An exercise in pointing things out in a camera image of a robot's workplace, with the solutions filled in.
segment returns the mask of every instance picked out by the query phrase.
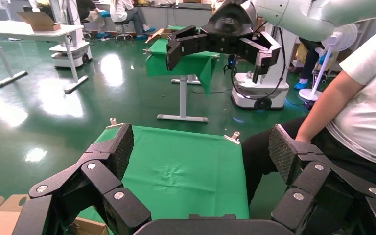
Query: chair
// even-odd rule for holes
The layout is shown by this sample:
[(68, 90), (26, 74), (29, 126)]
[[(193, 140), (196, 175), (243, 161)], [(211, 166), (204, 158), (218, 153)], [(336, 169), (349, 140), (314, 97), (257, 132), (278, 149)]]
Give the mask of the chair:
[(92, 32), (86, 30), (86, 26), (84, 25), (85, 23), (89, 23), (90, 21), (88, 20), (82, 20), (80, 21), (81, 25), (83, 26), (83, 36), (85, 39), (92, 40), (94, 39), (94, 35)]
[(118, 43), (120, 38), (123, 38), (125, 42), (128, 41), (128, 39), (133, 39), (133, 36), (130, 33), (126, 33), (124, 31), (124, 26), (129, 23), (129, 21), (114, 21), (115, 25), (121, 25), (122, 31), (119, 32), (116, 27), (117, 35), (115, 37), (115, 42)]

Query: electric fan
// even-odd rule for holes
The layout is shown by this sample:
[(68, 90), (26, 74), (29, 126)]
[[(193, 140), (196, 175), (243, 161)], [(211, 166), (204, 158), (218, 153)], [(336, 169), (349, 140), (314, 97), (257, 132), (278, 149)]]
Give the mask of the electric fan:
[[(11, 0), (0, 0), (0, 10), (5, 10), (6, 14), (8, 16), (8, 19), (11, 21), (11, 12), (9, 11), (8, 5), (11, 4)], [(10, 41), (19, 41), (22, 39), (16, 39), (16, 38), (9, 38)]]
[(311, 101), (318, 100), (322, 92), (318, 91), (317, 89), (322, 80), (322, 75), (324, 74), (325, 67), (327, 66), (331, 53), (333, 51), (340, 52), (349, 48), (356, 41), (357, 34), (357, 27), (351, 23), (336, 28), (328, 39), (322, 41), (322, 45), (325, 47), (327, 54), (321, 66), (321, 70), (319, 71), (316, 81), (312, 85), (312, 89), (301, 89), (299, 91), (300, 97)]

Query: glossy floor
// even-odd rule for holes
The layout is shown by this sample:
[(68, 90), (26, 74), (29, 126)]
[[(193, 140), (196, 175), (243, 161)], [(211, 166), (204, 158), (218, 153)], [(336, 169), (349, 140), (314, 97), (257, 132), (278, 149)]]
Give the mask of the glossy floor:
[[(188, 86), (187, 114), (207, 116), (208, 124), (156, 120), (159, 113), (179, 112), (179, 86), (175, 77), (147, 77), (144, 67), (149, 45), (115, 44), (92, 47), (94, 59), (78, 69), (89, 80), (70, 95), (63, 86), (71, 82), (69, 69), (56, 70), (51, 52), (55, 43), (2, 39), (14, 72), (28, 76), (0, 89), (0, 195), (28, 193), (37, 182), (75, 163), (109, 124), (109, 118), (133, 125), (214, 135), (241, 132), (241, 138), (270, 129), (274, 124), (305, 115), (285, 105), (282, 111), (245, 111), (230, 100), (231, 82), (223, 75), (226, 62), (218, 62), (209, 97)], [(241, 65), (239, 70), (250, 67)], [(8, 76), (0, 59), (0, 80)], [(293, 89), (288, 97), (297, 101)], [(284, 184), (276, 174), (265, 176), (251, 206), (251, 216), (267, 218), (280, 199)]]

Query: green fabric on table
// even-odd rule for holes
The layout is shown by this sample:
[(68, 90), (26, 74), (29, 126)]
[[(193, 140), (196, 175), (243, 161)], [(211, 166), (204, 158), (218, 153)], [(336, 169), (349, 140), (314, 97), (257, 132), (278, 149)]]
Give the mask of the green fabric on table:
[(164, 75), (191, 75), (195, 74), (206, 94), (210, 92), (210, 83), (214, 73), (217, 59), (214, 55), (219, 53), (200, 52), (183, 56), (173, 70), (166, 68), (166, 44), (168, 40), (158, 39), (151, 47), (151, 55), (146, 60), (146, 72), (148, 76)]
[[(223, 136), (132, 126), (135, 146), (123, 184), (152, 219), (190, 214), (249, 218), (241, 146)], [(112, 139), (105, 130), (96, 142)], [(102, 222), (93, 208), (79, 215)]]

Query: person sitting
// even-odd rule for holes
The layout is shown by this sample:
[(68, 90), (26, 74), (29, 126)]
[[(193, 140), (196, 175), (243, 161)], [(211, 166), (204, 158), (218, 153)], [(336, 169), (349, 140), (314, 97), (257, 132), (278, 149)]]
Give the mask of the person sitting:
[[(316, 145), (337, 167), (376, 185), (376, 35), (340, 66), (308, 116), (282, 127), (295, 140)], [(269, 135), (262, 132), (241, 144), (249, 203), (262, 175), (277, 172)]]
[(153, 32), (154, 28), (146, 24), (145, 15), (140, 7), (133, 7), (133, 0), (112, 0), (110, 4), (110, 15), (113, 21), (133, 21), (136, 31), (136, 39), (147, 38), (144, 32)]
[(309, 81), (312, 79), (312, 71), (315, 68), (316, 62), (319, 60), (319, 56), (323, 56), (324, 58), (326, 55), (326, 53), (324, 53), (324, 46), (321, 44), (321, 42), (313, 42), (303, 38), (299, 38), (299, 40), (306, 47), (308, 52), (301, 75), (299, 76), (299, 82), (295, 85), (295, 89), (297, 90), (308, 87)]
[(77, 11), (80, 21), (97, 23), (97, 38), (101, 38), (102, 41), (110, 39), (110, 35), (103, 31), (103, 26), (106, 24), (104, 17), (100, 16), (100, 13), (105, 11), (98, 9), (91, 0), (77, 0)]

